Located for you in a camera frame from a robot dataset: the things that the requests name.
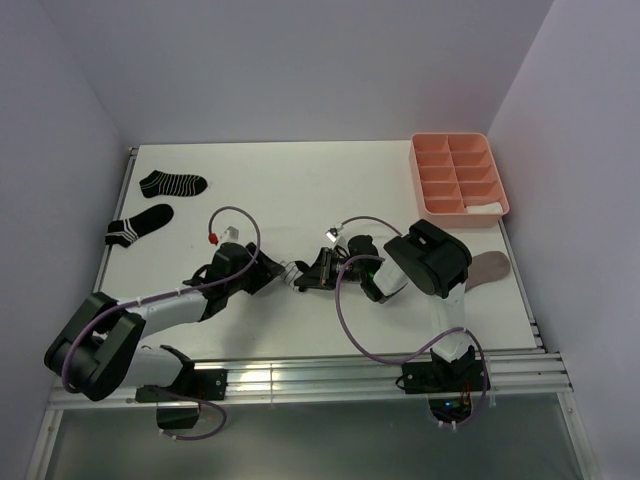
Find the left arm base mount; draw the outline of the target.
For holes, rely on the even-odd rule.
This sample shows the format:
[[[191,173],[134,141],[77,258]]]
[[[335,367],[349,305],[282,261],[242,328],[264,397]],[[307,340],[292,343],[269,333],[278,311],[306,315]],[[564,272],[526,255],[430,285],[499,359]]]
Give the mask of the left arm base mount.
[[[169,387],[144,386],[136,390],[138,403],[199,400],[219,401],[226,396],[226,369],[193,370]]]

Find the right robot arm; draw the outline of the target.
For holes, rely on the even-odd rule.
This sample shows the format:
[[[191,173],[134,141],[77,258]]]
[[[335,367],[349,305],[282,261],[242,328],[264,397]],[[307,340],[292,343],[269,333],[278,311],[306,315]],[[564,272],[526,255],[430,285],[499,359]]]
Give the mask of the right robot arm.
[[[426,220],[396,234],[379,252],[370,235],[339,240],[342,224],[327,231],[334,243],[323,247],[313,264],[295,261],[287,282],[299,292],[335,291],[343,282],[357,283],[365,296],[383,304],[409,283],[434,298],[429,316],[437,341],[428,350],[435,383],[452,390],[462,383],[478,350],[465,328],[464,295],[472,258],[466,245]]]

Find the white sock black toe heel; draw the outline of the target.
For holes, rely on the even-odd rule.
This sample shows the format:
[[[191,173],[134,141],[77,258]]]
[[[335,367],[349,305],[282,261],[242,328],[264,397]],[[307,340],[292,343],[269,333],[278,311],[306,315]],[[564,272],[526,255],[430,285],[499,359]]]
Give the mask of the white sock black toe heel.
[[[280,265],[283,267],[283,272],[280,275],[283,282],[293,291],[298,292],[299,287],[296,285],[296,280],[309,269],[309,265],[302,260],[281,261]]]

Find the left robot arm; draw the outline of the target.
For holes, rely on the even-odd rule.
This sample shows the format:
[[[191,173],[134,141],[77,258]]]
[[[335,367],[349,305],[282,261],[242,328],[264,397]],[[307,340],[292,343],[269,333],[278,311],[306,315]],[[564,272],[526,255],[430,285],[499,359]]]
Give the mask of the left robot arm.
[[[208,320],[232,295],[253,295],[284,271],[253,243],[225,242],[174,291],[129,301],[94,292],[49,346],[44,364],[94,402],[121,387],[150,391],[160,401],[193,397],[212,386],[196,373],[194,360],[170,345],[152,347],[146,338]]]

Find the taupe sock red cuff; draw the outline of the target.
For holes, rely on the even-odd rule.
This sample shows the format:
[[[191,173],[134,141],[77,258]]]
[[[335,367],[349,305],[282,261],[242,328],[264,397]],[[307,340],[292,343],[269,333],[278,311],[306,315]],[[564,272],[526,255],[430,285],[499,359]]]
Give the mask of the taupe sock red cuff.
[[[466,291],[500,281],[511,272],[509,257],[501,251],[488,251],[472,258],[468,268]]]

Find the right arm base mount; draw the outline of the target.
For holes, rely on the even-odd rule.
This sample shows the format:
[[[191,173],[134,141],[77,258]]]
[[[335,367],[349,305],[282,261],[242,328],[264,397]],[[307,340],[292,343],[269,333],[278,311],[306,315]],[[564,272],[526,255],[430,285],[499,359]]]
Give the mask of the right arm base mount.
[[[482,392],[484,386],[490,387],[479,360],[458,373],[438,362],[405,363],[401,370],[395,385],[406,394]]]

